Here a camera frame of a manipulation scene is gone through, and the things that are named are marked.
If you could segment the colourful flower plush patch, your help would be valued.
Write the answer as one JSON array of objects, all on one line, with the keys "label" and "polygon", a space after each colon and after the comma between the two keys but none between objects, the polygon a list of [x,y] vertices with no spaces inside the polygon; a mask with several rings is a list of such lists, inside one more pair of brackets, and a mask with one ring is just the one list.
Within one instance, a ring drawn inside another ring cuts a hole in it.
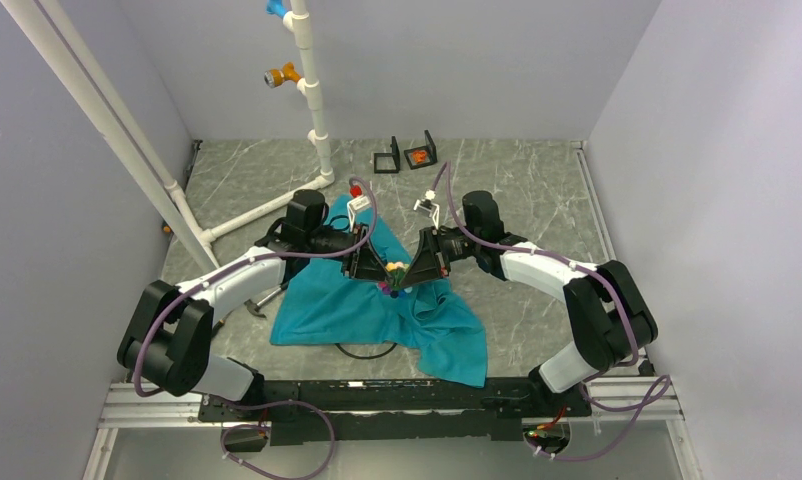
[{"label": "colourful flower plush patch", "polygon": [[403,298],[411,294],[412,287],[401,288],[400,283],[409,268],[409,265],[404,262],[391,262],[385,265],[388,272],[388,277],[385,281],[377,284],[378,290],[391,298]]}]

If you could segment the teal t-shirt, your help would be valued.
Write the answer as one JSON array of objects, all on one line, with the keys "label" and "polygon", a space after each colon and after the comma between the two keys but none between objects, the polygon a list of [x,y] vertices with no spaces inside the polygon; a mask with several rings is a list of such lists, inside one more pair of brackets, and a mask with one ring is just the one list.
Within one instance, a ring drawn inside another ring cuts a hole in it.
[{"label": "teal t-shirt", "polygon": [[418,350],[420,372],[482,387],[488,367],[482,321],[446,280],[418,285],[397,298],[353,280],[335,259],[312,259],[289,282],[273,345],[396,343]]}]

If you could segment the black square frame holder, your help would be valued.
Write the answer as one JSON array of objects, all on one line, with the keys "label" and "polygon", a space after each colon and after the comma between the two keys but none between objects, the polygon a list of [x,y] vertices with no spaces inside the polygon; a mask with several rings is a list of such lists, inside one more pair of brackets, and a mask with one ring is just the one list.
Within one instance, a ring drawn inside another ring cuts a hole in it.
[{"label": "black square frame holder", "polygon": [[424,145],[403,151],[404,158],[411,170],[433,166],[438,162],[436,144],[429,130],[424,131],[424,138]]}]

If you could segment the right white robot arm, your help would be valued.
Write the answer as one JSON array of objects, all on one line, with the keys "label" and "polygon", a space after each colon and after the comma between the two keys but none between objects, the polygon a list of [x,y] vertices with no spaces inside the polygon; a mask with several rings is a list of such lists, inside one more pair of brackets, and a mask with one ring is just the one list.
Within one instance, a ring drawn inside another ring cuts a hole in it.
[{"label": "right white robot arm", "polygon": [[636,358],[657,338],[656,321],[623,263],[579,262],[506,231],[487,191],[466,194],[463,221],[445,227],[435,197],[429,190],[414,204],[432,224],[420,232],[401,288],[445,279],[453,262],[472,258],[487,274],[533,287],[566,307],[571,342],[531,373],[536,381],[528,388],[528,401],[537,413],[555,413],[565,404],[567,390]]}]

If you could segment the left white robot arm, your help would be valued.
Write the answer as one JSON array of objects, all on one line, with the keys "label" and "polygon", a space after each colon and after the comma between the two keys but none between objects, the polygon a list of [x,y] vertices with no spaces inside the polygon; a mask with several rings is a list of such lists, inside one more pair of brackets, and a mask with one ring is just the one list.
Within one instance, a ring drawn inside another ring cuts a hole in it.
[{"label": "left white robot arm", "polygon": [[314,259],[339,261],[354,279],[387,279],[384,267],[370,270],[378,263],[371,244],[378,219],[375,196],[358,177],[351,194],[346,230],[328,224],[330,207],[322,193],[301,189],[285,214],[237,259],[177,285],[157,280],[146,286],[117,351],[135,393],[210,395],[224,400],[238,419],[256,417],[266,400],[265,378],[247,364],[212,353],[214,325],[255,295],[294,279]]}]

